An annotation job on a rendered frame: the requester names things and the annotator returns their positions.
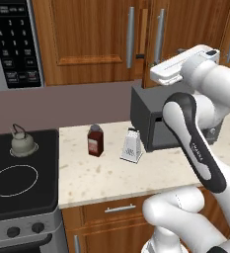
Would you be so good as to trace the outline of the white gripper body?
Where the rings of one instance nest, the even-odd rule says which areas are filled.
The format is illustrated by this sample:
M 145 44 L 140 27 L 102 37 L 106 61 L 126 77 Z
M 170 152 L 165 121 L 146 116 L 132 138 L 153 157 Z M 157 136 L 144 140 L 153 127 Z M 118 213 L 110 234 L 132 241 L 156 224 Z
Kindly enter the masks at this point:
M 181 69 L 191 56 L 206 51 L 203 44 L 196 45 L 150 68 L 150 79 L 157 84 L 168 86 L 183 79 Z

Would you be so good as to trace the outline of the wooden base cabinet door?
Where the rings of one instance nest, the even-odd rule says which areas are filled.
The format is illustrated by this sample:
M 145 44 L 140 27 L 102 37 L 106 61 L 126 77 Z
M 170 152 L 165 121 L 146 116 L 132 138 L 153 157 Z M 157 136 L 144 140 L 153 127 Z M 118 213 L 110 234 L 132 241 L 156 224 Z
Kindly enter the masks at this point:
M 75 253 L 75 235 L 78 236 L 81 253 L 141 253 L 153 231 L 154 227 L 143 218 L 136 218 L 87 225 L 67 230 L 66 235 L 70 253 Z
M 213 195 L 203 187 L 199 187 L 204 196 L 204 208 L 199 212 L 204 215 L 227 239 L 230 239 L 230 227 L 222 209 Z

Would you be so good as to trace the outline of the black and silver stove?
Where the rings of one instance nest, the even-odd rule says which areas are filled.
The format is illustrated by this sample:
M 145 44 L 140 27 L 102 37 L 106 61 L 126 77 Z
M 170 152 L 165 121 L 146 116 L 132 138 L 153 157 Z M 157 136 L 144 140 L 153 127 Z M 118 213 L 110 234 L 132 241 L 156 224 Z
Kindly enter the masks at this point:
M 0 134 L 0 253 L 69 253 L 58 207 L 58 131 L 31 133 L 38 150 L 27 157 L 11 154 L 12 135 Z M 36 222 L 41 233 L 32 231 Z M 20 234 L 7 236 L 19 227 Z

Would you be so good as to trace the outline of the black stove knob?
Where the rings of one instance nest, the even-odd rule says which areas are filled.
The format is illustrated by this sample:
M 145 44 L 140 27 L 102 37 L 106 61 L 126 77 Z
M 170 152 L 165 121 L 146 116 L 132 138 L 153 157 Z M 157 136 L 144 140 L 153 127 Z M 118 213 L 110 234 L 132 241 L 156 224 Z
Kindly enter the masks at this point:
M 36 222 L 32 226 L 32 231 L 35 233 L 41 233 L 44 230 L 44 224 L 42 222 Z
M 14 238 L 20 234 L 21 229 L 19 227 L 13 226 L 7 229 L 7 236 Z

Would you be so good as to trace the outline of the dark grey toaster oven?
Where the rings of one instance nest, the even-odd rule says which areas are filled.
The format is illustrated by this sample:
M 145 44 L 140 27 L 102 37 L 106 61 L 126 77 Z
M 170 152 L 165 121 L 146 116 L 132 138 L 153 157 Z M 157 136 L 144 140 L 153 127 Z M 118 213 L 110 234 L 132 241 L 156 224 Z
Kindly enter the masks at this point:
M 162 107 L 167 98 L 176 92 L 193 94 L 194 90 L 182 82 L 147 89 L 140 85 L 131 87 L 130 120 L 140 132 L 147 152 L 180 146 L 162 121 Z

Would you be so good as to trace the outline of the silver box grater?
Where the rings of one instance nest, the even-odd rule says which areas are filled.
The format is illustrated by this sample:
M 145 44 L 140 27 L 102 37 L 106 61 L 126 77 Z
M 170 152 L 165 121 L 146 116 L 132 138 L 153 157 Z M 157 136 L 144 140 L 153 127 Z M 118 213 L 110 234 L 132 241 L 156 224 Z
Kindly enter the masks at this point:
M 137 163 L 142 155 L 140 132 L 130 127 L 125 136 L 120 158 L 129 162 Z

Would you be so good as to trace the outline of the wide wooden cupboard door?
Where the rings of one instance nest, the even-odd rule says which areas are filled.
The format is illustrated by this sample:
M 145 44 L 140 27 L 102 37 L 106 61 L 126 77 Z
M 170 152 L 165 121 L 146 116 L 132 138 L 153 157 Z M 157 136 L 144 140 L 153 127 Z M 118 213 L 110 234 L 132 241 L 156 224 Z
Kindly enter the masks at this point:
M 148 0 L 32 0 L 47 86 L 131 81 L 143 75 Z M 126 68 L 134 7 L 132 67 Z

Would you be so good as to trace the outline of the dark red jar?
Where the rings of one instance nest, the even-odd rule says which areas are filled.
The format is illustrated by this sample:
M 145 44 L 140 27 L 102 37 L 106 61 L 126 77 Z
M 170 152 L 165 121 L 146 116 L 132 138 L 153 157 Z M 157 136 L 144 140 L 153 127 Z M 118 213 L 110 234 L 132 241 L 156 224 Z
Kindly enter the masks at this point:
M 97 157 L 104 151 L 104 133 L 99 125 L 91 125 L 89 129 L 88 151 L 90 155 Z

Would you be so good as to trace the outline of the wooden drawer front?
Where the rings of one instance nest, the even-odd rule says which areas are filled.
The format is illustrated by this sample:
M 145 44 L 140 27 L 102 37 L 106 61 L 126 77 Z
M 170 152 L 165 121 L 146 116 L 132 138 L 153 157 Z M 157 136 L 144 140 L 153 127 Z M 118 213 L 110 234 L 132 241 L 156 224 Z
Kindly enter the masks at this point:
M 142 216 L 142 205 L 143 202 L 148 198 L 149 196 L 141 196 L 84 206 L 84 221 L 86 224 L 97 224 Z M 136 208 L 129 211 L 105 213 L 106 208 L 129 206 L 130 204 L 136 205 Z

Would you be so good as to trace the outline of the grey kettle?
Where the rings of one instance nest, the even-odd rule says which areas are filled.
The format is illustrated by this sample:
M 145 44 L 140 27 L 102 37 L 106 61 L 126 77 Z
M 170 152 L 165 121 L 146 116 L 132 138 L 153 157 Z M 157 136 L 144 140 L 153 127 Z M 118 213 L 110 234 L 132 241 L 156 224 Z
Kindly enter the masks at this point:
M 38 150 L 38 145 L 33 137 L 25 129 L 17 124 L 13 124 L 11 129 L 12 141 L 10 152 L 15 157 L 27 157 Z

